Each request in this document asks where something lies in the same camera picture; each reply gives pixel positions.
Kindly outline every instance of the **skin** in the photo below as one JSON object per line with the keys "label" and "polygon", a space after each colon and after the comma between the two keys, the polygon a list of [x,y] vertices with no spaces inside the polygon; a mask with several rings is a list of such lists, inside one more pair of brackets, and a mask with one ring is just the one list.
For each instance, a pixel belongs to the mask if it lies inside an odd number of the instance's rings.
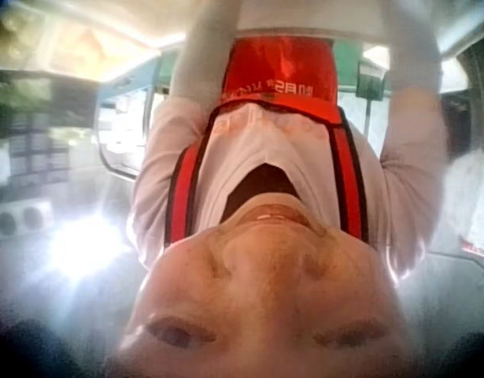
{"label": "skin", "polygon": [[[272,217],[254,219],[261,215]],[[258,195],[219,226],[170,246],[142,285],[114,361],[125,376],[166,377],[392,376],[411,368],[377,253],[282,194]]]}

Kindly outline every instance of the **person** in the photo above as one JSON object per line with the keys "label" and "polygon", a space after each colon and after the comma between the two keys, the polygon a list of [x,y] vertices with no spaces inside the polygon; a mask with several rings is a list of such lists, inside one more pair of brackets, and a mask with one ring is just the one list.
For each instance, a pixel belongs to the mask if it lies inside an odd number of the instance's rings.
{"label": "person", "polygon": [[[392,96],[378,159],[355,128],[330,127],[336,104],[312,117],[265,104],[275,94],[263,93],[214,110],[241,7],[202,3],[155,112],[129,220],[149,273],[113,366],[125,376],[412,375],[393,279],[423,256],[440,210],[446,133],[435,38],[386,3]],[[352,136],[347,155],[333,151],[335,130]],[[207,136],[201,168],[184,178],[188,151],[198,152],[190,146]],[[348,172],[338,174],[338,152],[357,154],[353,182],[365,203],[342,202],[337,183]],[[176,190],[195,180],[193,191]],[[194,202],[176,201],[191,193]],[[174,206],[192,211],[190,235],[168,229],[171,219],[184,225]],[[343,213],[359,233],[363,206],[367,227],[356,237]]]}

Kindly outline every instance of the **mouth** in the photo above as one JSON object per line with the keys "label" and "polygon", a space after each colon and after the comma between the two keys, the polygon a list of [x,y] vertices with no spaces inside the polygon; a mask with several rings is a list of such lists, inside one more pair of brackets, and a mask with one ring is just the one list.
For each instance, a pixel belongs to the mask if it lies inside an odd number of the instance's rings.
{"label": "mouth", "polygon": [[315,232],[309,220],[299,211],[285,205],[261,205],[251,209],[239,221],[238,225],[249,222],[260,222],[265,224],[295,223],[305,226]]}

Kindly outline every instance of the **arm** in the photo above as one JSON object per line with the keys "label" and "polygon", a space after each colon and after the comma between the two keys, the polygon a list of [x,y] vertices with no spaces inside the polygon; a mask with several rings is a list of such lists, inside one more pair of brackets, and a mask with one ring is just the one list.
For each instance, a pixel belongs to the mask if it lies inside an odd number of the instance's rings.
{"label": "arm", "polygon": [[393,96],[380,158],[389,206],[387,261],[405,276],[425,252],[442,198],[446,131],[439,105],[441,59],[428,25],[388,1]]}
{"label": "arm", "polygon": [[157,107],[135,184],[128,235],[150,267],[163,247],[168,190],[182,151],[203,136],[222,90],[242,0],[203,1],[172,77],[170,98]]}

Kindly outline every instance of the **air vent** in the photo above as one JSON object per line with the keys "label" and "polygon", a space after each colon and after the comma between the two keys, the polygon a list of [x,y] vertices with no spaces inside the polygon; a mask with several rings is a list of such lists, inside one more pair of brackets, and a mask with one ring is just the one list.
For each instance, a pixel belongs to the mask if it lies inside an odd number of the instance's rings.
{"label": "air vent", "polygon": [[9,202],[0,205],[0,240],[53,226],[53,210],[47,199]]}

